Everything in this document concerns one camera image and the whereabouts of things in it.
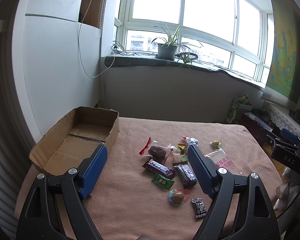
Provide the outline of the green candy packet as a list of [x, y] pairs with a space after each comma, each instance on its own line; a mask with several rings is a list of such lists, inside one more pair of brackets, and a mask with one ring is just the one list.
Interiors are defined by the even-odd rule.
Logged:
[[154, 178], [151, 180], [151, 182], [159, 187], [162, 187], [166, 190], [170, 190], [172, 186], [174, 185], [174, 181], [168, 178], [165, 178], [164, 176], [156, 173]]

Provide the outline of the yellow green wall map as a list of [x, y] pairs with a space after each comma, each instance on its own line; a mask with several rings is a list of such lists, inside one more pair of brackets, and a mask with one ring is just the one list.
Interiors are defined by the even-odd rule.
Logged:
[[274, 48], [262, 99], [294, 108], [300, 96], [300, 28], [287, 0], [271, 0]]

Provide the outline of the dried fruit red-edged bag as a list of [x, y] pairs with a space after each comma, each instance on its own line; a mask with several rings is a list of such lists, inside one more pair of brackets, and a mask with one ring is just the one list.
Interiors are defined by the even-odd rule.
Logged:
[[199, 144], [198, 139], [193, 138], [193, 137], [183, 137], [183, 140], [186, 142], [187, 146]]

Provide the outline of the cardboard box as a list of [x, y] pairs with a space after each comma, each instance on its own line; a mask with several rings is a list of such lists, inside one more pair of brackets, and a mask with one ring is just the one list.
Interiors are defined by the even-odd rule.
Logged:
[[110, 152], [119, 132], [119, 113], [78, 107], [63, 116], [33, 147], [29, 159], [40, 171], [62, 175], [77, 168], [99, 145]]

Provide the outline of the green mint packet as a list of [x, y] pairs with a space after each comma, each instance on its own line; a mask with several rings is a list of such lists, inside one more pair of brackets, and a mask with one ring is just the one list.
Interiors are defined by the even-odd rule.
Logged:
[[180, 156], [181, 162], [188, 162], [188, 156], [186, 154], [183, 154]]

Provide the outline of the dark windowsill cover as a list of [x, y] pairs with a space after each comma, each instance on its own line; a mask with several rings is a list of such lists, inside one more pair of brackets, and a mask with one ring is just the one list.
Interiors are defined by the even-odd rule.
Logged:
[[154, 55], [108, 55], [104, 59], [104, 66], [106, 67], [136, 67], [136, 66], [149, 66], [149, 67], [174, 67], [174, 68], [186, 68], [189, 70], [197, 70], [206, 73], [221, 73], [230, 76], [239, 82], [246, 83], [259, 90], [264, 90], [265, 84], [248, 79], [247, 77], [240, 76], [231, 72], [230, 70], [218, 67], [210, 64], [185, 64], [181, 61], [170, 61], [164, 59], [157, 59]]

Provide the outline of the Snickers bar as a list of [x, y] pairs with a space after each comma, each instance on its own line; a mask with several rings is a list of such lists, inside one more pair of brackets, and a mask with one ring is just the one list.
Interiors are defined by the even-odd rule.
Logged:
[[173, 179], [175, 177], [174, 170], [158, 163], [154, 159], [149, 159], [142, 165], [142, 167], [153, 174], [158, 173], [167, 179]]

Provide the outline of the round chocolate ball candy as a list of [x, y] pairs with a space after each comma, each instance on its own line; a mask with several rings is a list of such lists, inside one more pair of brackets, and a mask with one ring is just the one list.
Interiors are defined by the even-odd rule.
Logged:
[[190, 190], [187, 189], [173, 189], [169, 192], [168, 200], [173, 206], [183, 205], [190, 196]]

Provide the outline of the white bread packet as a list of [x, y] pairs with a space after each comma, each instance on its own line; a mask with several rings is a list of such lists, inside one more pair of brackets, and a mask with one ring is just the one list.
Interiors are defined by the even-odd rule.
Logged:
[[226, 155], [222, 148], [219, 148], [205, 157], [211, 159], [217, 167], [223, 167], [229, 170], [232, 174], [243, 175], [243, 173], [237, 168], [235, 163]]

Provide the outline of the yellow candy packet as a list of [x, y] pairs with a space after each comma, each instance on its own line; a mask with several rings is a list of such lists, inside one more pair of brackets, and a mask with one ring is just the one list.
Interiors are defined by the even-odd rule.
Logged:
[[179, 143], [177, 146], [180, 155], [185, 155], [187, 153], [187, 144]]

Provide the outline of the pink candy packet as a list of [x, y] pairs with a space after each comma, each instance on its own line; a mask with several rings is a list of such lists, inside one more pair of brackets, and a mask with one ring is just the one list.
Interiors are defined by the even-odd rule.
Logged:
[[181, 162], [180, 153], [172, 153], [173, 163]]

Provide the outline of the dark date snack bag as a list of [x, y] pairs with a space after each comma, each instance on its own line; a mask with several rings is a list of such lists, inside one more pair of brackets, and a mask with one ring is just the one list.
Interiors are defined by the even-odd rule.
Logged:
[[173, 148], [174, 146], [171, 144], [162, 146], [157, 140], [149, 137], [145, 146], [140, 150], [139, 155], [148, 155], [159, 164], [165, 164]]

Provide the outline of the green gift bag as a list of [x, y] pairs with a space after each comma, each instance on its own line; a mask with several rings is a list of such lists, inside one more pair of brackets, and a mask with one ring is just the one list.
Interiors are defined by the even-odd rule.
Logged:
[[238, 96], [232, 99], [225, 122], [231, 124], [233, 121], [239, 121], [244, 113], [248, 113], [253, 109], [247, 95]]

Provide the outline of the window frame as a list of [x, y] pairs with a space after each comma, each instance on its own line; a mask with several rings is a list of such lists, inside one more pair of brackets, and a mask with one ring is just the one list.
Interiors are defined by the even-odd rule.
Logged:
[[114, 39], [156, 53], [172, 36], [198, 63], [264, 86], [273, 55], [271, 0], [116, 0]]

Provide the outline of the black patterned candy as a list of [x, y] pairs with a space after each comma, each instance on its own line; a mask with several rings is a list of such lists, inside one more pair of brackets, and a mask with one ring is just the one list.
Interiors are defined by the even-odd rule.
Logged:
[[193, 198], [191, 199], [191, 204], [194, 209], [195, 219], [204, 218], [207, 214], [203, 198]]

